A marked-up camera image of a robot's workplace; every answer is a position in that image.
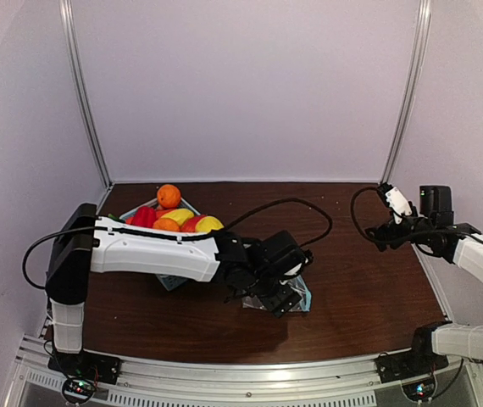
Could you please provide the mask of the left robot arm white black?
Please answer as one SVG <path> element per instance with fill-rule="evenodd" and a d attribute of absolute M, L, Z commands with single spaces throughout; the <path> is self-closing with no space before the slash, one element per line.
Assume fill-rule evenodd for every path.
<path fill-rule="evenodd" d="M 230 231 L 190 235 L 152 231 L 98 216 L 80 205 L 53 240 L 45 291 L 51 303 L 53 346 L 73 376 L 92 369 L 84 352 L 83 322 L 92 272 L 135 272 L 218 283 L 233 293 L 256 297 L 281 317 L 301 301 L 288 286 L 313 261 L 288 231 L 263 241 Z"/>

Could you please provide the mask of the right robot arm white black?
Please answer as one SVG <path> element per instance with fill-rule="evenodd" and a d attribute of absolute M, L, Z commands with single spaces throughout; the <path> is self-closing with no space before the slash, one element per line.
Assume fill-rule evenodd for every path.
<path fill-rule="evenodd" d="M 413 246 L 445 313 L 444 321 L 414 331 L 398 367 L 381 357 L 384 371 L 391 376 L 430 373 L 449 357 L 483 363 L 483 232 L 455 220 L 450 187 L 420 187 L 419 204 L 388 183 L 371 190 L 390 218 L 359 233 L 381 252 Z"/>

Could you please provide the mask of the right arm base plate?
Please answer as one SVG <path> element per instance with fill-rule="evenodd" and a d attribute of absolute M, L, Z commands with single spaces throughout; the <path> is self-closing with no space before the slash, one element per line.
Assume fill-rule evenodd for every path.
<path fill-rule="evenodd" d="M 446 356 L 421 354 L 412 349 L 395 354 L 381 353 L 374 362 L 382 383 L 430 375 L 449 366 Z"/>

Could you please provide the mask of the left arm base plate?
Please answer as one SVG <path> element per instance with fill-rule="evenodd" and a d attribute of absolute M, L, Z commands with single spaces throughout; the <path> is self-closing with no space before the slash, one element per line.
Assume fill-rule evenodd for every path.
<path fill-rule="evenodd" d="M 47 367 L 67 376 L 114 385 L 119 377 L 121 359 L 86 351 L 78 354 L 54 352 L 53 356 L 49 357 Z"/>

